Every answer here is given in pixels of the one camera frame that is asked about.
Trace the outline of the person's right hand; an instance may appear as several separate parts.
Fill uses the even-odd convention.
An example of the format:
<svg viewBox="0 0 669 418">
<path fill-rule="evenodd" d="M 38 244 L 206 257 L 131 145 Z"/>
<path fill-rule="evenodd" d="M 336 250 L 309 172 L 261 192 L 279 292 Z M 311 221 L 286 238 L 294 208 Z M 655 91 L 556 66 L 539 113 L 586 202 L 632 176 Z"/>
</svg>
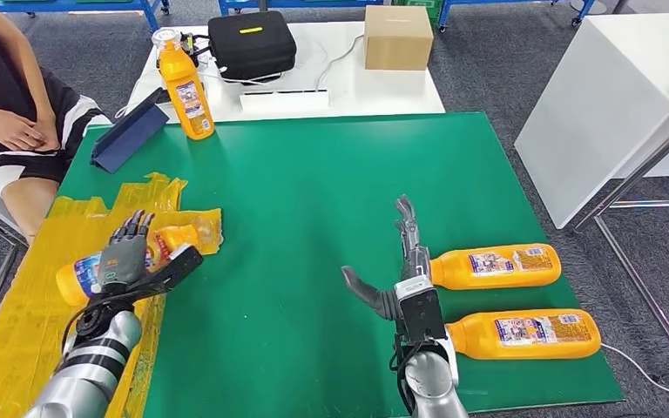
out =
<svg viewBox="0 0 669 418">
<path fill-rule="evenodd" d="M 0 111 L 0 143 L 12 151 L 35 151 L 44 145 L 33 123 L 14 113 Z"/>
</svg>

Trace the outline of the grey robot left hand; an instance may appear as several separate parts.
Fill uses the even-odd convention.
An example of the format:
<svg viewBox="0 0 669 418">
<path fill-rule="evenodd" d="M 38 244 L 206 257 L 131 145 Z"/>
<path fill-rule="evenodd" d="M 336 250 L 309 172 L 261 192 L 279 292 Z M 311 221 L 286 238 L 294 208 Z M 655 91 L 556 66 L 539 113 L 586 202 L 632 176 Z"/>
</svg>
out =
<svg viewBox="0 0 669 418">
<path fill-rule="evenodd" d="M 147 234 L 153 219 L 153 212 L 138 210 L 112 233 L 98 263 L 98 283 L 103 291 L 145 275 Z"/>
</svg>

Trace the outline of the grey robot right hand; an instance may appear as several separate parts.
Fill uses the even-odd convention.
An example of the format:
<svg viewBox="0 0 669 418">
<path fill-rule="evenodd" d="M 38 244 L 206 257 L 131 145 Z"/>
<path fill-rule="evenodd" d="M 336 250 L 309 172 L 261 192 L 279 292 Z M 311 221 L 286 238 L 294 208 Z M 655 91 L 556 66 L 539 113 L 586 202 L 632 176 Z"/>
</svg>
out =
<svg viewBox="0 0 669 418">
<path fill-rule="evenodd" d="M 402 247 L 402 270 L 397 284 L 418 276 L 429 275 L 429 250 L 420 243 L 420 233 L 414 207 L 408 196 L 402 194 L 395 207 L 401 217 L 395 221 Z M 354 268 L 342 266 L 341 273 L 347 288 L 378 316 L 397 321 L 402 317 L 396 286 L 389 290 L 378 290 L 361 280 Z"/>
</svg>

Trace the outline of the person's left hand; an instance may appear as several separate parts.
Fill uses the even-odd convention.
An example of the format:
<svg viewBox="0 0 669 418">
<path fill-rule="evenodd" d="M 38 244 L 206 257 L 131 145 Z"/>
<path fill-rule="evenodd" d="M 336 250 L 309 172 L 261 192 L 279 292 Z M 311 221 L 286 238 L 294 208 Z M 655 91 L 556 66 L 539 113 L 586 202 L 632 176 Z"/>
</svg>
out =
<svg viewBox="0 0 669 418">
<path fill-rule="evenodd" d="M 47 152 L 61 148 L 61 140 L 56 128 L 56 116 L 52 111 L 38 114 L 33 128 L 41 134 L 39 146 L 35 146 L 36 151 Z"/>
</svg>

